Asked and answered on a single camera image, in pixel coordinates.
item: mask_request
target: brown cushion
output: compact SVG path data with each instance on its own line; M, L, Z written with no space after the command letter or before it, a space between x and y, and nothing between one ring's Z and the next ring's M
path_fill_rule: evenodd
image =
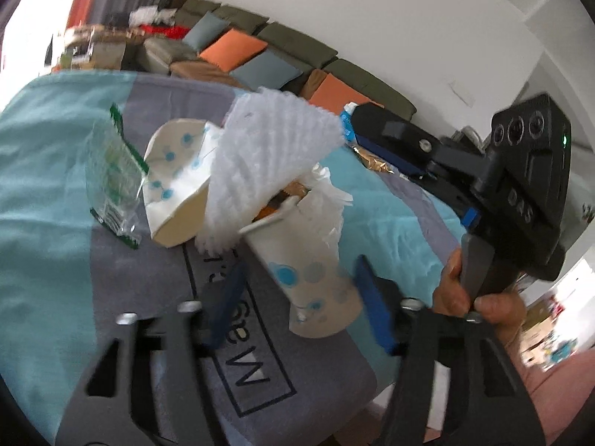
M310 74L306 85L302 87L299 96L306 100L310 100L314 95L314 92L316 92L320 85L324 82L324 79L326 79L327 75L328 74L324 70L314 69Z
M201 82L215 82L217 84L229 85L231 87L250 90L243 86L231 75L223 72L219 67L208 62L176 62L170 66L171 74Z

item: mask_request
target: paper cup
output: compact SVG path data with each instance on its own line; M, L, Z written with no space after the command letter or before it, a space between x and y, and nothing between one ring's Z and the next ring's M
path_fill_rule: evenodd
M351 277L289 199L240 233L292 303L289 329L305 338L344 330L362 311Z
M206 120L176 119L151 138L143 195L151 238L164 247L182 244L200 231L210 167L222 133Z

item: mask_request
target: finger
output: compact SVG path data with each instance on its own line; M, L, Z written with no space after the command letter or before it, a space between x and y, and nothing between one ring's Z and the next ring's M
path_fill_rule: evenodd
M453 280L459 280L460 273L463 270L463 251L460 248L454 250L448 257L448 262L442 270L443 276L447 276Z
M484 295L474 302L475 309L493 325L503 344L516 336L527 315L522 298L516 292Z
M525 303L516 292L477 297L475 309L492 324L516 324L525 319Z
M471 299L457 279L442 277L432 294L433 309L443 315L462 317L471 308Z

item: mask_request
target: plastic snack bag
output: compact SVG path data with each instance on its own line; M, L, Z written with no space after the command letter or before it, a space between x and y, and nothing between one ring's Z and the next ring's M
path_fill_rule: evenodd
M136 250L141 243L136 208L149 167L124 139L124 122L116 105L110 114L111 120L95 123L91 133L87 197L93 217Z

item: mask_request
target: cardboard box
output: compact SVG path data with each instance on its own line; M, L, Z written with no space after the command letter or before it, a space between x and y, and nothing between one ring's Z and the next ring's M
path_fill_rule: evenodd
M521 358L527 366L538 366L547 361L546 353L542 347L535 347L531 350L525 350Z
M527 310L527 318L523 324L523 330L529 330L534 325L543 322L550 316L550 304L547 300L535 303Z
M535 347L539 342L545 339L552 330L554 330L554 321L549 316L540 323L535 324L529 330L524 330L521 334L521 352L524 352L531 347Z

